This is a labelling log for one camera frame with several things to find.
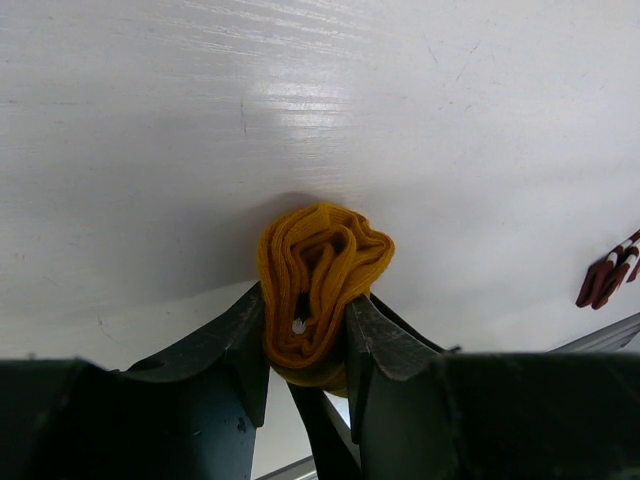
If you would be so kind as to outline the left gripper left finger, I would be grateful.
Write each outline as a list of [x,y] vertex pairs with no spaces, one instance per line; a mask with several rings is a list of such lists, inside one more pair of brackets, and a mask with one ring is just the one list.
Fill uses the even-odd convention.
[[226,312],[125,371],[82,359],[1,364],[5,479],[247,479],[269,368],[264,303]]

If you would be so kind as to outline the mustard yellow sock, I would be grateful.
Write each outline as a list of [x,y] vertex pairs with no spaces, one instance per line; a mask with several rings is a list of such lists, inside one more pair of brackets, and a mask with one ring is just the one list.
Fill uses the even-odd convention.
[[347,394],[344,313],[389,266],[395,245],[360,213],[319,203],[272,222],[257,247],[263,349],[287,382]]

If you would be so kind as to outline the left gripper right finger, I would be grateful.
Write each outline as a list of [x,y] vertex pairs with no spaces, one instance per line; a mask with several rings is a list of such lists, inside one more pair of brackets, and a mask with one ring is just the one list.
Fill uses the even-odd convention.
[[366,479],[635,479],[639,359],[442,353],[361,297],[345,310]]

